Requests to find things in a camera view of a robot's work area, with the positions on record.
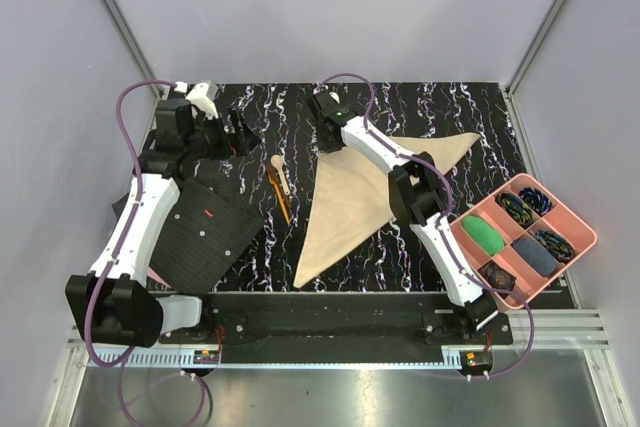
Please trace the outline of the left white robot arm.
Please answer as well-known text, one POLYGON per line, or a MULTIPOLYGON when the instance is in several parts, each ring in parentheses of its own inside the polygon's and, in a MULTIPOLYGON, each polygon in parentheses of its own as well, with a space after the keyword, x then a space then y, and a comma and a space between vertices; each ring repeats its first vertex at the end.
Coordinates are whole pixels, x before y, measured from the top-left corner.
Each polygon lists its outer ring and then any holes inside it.
POLYGON ((156 122, 104 251, 65 287, 88 346, 151 347, 176 330, 208 341, 205 297, 264 228, 237 185, 203 170, 259 145, 236 109, 221 117, 210 101, 172 98, 156 122))

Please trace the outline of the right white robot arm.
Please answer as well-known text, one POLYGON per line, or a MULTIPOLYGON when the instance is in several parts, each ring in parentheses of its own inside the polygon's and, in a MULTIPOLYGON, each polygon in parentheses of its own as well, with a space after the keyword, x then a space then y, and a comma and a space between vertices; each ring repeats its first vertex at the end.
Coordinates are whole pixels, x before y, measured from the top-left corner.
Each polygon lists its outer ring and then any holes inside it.
POLYGON ((444 282, 453 309, 445 328, 463 342, 480 341, 498 308, 452 233, 451 187, 430 154, 400 146, 377 129, 365 112, 341 104, 327 90, 313 94, 307 104, 323 151, 353 148, 387 176, 393 216, 419 239, 444 282))

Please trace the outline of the beige cloth napkin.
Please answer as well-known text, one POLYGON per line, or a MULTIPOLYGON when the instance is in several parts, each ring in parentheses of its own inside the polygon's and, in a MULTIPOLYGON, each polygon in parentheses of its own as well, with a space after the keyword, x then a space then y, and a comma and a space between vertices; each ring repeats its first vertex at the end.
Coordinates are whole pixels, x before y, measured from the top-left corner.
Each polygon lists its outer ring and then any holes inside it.
POLYGON ((321 153, 293 286, 324 273, 393 219, 385 173, 350 147, 321 153))

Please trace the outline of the orange plastic knife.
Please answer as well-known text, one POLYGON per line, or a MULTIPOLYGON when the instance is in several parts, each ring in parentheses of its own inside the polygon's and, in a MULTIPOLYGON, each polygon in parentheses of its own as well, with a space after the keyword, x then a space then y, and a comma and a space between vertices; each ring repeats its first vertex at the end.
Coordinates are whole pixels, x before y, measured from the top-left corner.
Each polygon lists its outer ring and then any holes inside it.
POLYGON ((277 171, 275 170, 274 167, 267 166, 266 167, 266 172, 267 172, 267 175, 268 175, 269 182, 273 186, 274 191, 276 193, 276 198, 277 198, 278 204, 280 206, 280 209, 282 211, 282 214, 284 216, 284 219, 285 219, 287 224, 290 224, 291 223, 291 213, 290 213, 289 201, 288 201, 287 197, 285 196, 285 193, 284 193, 284 190, 283 190, 283 188, 281 186, 277 171))

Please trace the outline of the beige wooden spoon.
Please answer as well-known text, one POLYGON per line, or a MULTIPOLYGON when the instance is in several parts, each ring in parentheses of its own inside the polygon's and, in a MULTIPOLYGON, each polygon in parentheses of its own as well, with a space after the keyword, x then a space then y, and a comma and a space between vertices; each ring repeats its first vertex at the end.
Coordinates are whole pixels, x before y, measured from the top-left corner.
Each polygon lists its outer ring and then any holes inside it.
POLYGON ((290 187, 284 171, 284 165, 285 165, 284 158, 278 154, 274 154, 271 157, 271 165, 275 168, 278 174, 283 193, 286 196, 290 196, 291 195, 290 187))

